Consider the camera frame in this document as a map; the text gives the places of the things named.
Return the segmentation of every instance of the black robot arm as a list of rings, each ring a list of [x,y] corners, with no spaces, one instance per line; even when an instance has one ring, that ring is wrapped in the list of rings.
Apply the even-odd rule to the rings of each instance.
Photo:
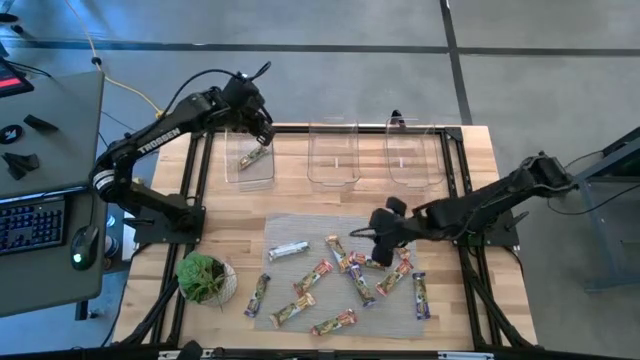
[[[186,200],[180,195],[163,195],[132,182],[133,166],[141,157],[185,133],[224,128],[250,133],[261,145],[269,145],[274,136],[272,119],[264,108],[264,98],[253,83],[268,67],[269,63],[253,77],[231,74],[224,89],[212,87],[190,94],[173,112],[166,114],[165,111],[153,124],[111,143],[98,157],[90,174],[100,198],[116,203],[134,215],[141,207],[162,213],[174,230],[192,226]]]
[[[372,258],[385,266],[393,260],[393,249],[417,239],[457,240],[465,234],[484,230],[500,214],[532,196],[563,196],[575,188],[572,178],[555,157],[544,153],[525,159],[507,177],[460,198],[439,199],[412,210],[391,197],[385,208],[376,209],[369,227],[351,236],[368,237],[375,242]],[[373,234],[363,234],[373,230]]]

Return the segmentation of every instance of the mesh mat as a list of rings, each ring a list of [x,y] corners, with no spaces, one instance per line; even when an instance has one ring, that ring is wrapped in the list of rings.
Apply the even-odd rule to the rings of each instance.
[[[375,290],[387,273],[393,271],[400,258],[394,255],[394,263],[386,272],[362,268],[365,281],[378,301],[364,309],[353,281],[348,274],[340,274],[337,262],[325,243],[329,234],[340,236],[340,242],[347,253],[356,251],[371,254],[373,242],[368,239],[350,238],[349,232],[367,226],[368,219],[353,216],[316,216],[316,215],[272,215],[267,219],[265,246],[262,254],[263,270],[269,276],[265,298],[255,320],[258,330],[310,332],[313,325],[328,320],[345,309],[356,312],[358,323],[343,327],[332,334],[354,336],[378,336],[393,338],[422,337],[424,322],[416,320],[415,297],[411,274],[405,275],[384,297]],[[270,262],[267,258],[269,248],[295,241],[308,241],[311,250],[286,256]],[[415,244],[407,245],[414,262]],[[297,295],[292,284],[313,270],[321,259],[327,259],[333,265],[333,271],[318,280],[309,290],[316,299],[316,305],[287,320],[276,330],[269,315],[295,301]]]

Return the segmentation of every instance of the wooden table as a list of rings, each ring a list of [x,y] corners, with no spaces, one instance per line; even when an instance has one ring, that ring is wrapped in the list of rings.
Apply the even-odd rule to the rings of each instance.
[[[473,188],[497,180],[489,130],[484,126],[462,127]],[[307,179],[308,135],[278,134],[274,140],[276,180],[269,190],[241,192],[225,182],[224,140],[216,135],[203,204],[207,220],[197,251],[227,261],[237,272],[238,289],[219,308],[187,304],[180,345],[196,340],[202,347],[351,349],[351,350],[464,350],[472,349],[471,331],[457,251],[449,242],[417,242],[416,269],[427,271],[427,290],[432,318],[424,322],[424,337],[413,339],[364,336],[316,337],[304,333],[256,331],[245,315],[256,279],[262,273],[265,218],[272,213],[345,214],[368,217],[394,194],[410,207],[448,197],[446,182],[426,193],[400,191],[389,179],[384,136],[360,135],[362,177],[353,191],[317,191]],[[202,143],[196,164],[200,163]],[[178,193],[189,144],[185,135],[162,147],[153,179],[153,189]],[[454,161],[455,173],[459,166]],[[194,176],[191,184],[195,189]],[[114,341],[129,335],[158,296],[168,246],[152,245],[140,253],[131,266]],[[520,268],[502,248],[488,248],[487,259],[497,303],[514,326],[532,343],[536,342],[527,294]],[[166,339],[173,318],[174,299],[167,307],[162,339]],[[489,339],[486,312],[478,299],[480,321]]]

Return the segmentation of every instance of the concrete floor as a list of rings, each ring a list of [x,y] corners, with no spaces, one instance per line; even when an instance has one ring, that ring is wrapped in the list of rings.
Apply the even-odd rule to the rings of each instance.
[[[437,124],[461,122],[437,0],[170,0],[72,1],[90,32],[105,41],[158,43],[405,46],[401,54],[246,51],[100,51],[105,68],[164,104],[191,74],[211,67],[252,72],[276,121],[312,121],[344,115],[382,122],[391,109]],[[449,0],[458,45],[492,48],[637,49],[640,5],[633,0]],[[62,1],[20,0],[29,37],[84,41]],[[15,40],[10,31],[0,39]],[[87,50],[9,47],[11,60],[54,75],[92,70]],[[563,163],[601,149],[638,125],[640,57],[473,56],[460,58],[474,124],[488,125],[502,175],[544,149]],[[210,77],[190,90],[221,85]],[[106,85],[104,110],[134,128],[153,118],[135,95]],[[103,118],[107,140],[124,128]],[[154,160],[136,168],[150,179]],[[549,349],[601,355],[640,354],[640,286],[587,295],[583,284],[602,273],[601,257],[585,216],[562,217],[532,199],[517,211],[521,258],[539,343]],[[102,319],[75,323],[63,306],[0,319],[0,353],[98,346],[110,328],[124,275],[105,279]],[[48,323],[59,331],[50,332]],[[32,334],[23,337],[14,326]]]

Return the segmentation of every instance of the desk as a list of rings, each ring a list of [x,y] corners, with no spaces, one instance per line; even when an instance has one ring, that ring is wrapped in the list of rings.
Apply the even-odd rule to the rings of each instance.
[[[474,188],[498,179],[498,172],[487,127],[462,127],[468,166]],[[350,192],[316,191],[307,179],[307,140],[305,134],[278,134],[274,140],[276,181],[273,188],[239,192],[225,182],[224,140],[216,135],[210,161],[203,204],[207,220],[197,251],[227,261],[238,274],[238,290],[220,309],[187,304],[180,346],[196,340],[202,347],[351,349],[351,350],[446,350],[472,349],[469,318],[457,251],[448,242],[419,241],[416,269],[427,271],[427,291],[433,318],[424,322],[424,337],[392,339],[352,336],[325,336],[253,330],[253,320],[243,315],[255,282],[262,272],[265,218],[272,213],[345,214],[370,216],[394,194],[416,206],[448,196],[443,181],[420,194],[394,189],[389,179],[383,135],[360,135],[361,179]],[[160,150],[152,187],[169,194],[179,192],[189,135]],[[133,260],[114,341],[129,335],[144,318],[158,296],[168,246],[156,244]],[[488,248],[493,292],[497,303],[514,326],[535,343],[527,295],[520,268],[511,254],[501,248]],[[175,297],[167,307],[163,327],[166,339],[171,327]],[[484,307],[479,304],[483,334],[489,338]]]
[[[44,78],[32,82],[35,90],[0,99],[0,128],[20,124],[24,135],[2,152],[36,153],[40,167],[14,180],[0,165],[0,199],[90,186],[102,104],[103,74],[89,72]],[[32,114],[59,128],[40,133],[24,124]],[[0,257],[0,317],[94,298],[102,289],[103,257],[85,271],[71,266],[71,239],[82,226],[92,223],[105,233],[107,206],[93,192],[67,195],[65,244]],[[91,207],[93,218],[89,219]],[[104,242],[98,254],[104,253]]]

